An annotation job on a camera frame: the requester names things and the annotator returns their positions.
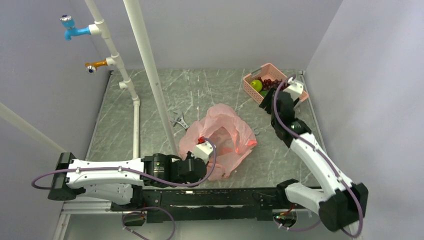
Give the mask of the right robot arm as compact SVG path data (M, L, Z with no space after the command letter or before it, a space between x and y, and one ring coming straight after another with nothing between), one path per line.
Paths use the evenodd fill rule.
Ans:
M301 205L317 214L331 232L344 231L355 222L362 225L368 188L354 183L334 164L307 124L295 116L294 105L289 93L272 88L259 106L271 115L276 136L305 163L321 189L307 187L296 179L285 180L276 186L276 203L282 208Z

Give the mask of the purple fake grapes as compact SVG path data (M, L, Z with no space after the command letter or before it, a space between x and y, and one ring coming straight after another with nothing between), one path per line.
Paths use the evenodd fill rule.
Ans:
M256 78L255 80L260 80L262 82L262 91L268 91L272 88L277 88L281 83L284 82L282 79L276 79L272 81L271 79L261 79L260 77Z

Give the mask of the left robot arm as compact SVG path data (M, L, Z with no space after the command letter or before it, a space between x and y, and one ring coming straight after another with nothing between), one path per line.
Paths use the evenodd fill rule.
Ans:
M155 153L132 160L94 162L63 152L56 165L48 199L70 201L77 197L91 197L137 210L144 203L143 187L198 185L207 175L211 156L211 153L188 151L185 159Z

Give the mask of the green fake fruit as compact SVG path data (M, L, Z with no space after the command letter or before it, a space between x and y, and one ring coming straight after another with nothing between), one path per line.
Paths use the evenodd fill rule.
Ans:
M268 94L268 90L263 90L263 91L261 91L259 94L262 96L262 97L265 97L267 94Z

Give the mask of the yellow green fake mango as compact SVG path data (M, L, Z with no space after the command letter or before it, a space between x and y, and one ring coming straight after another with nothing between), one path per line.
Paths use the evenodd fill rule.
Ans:
M263 89L263 83L259 79L254 79L250 82L250 86L258 93L260 93Z

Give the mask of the pink plastic bag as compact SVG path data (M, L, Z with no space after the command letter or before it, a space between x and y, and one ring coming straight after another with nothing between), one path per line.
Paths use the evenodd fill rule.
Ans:
M257 145L251 127L223 103L210 107L204 118L191 124L179 141L179 155L185 158L200 137L210 139L216 146L217 160L209 181L228 178Z

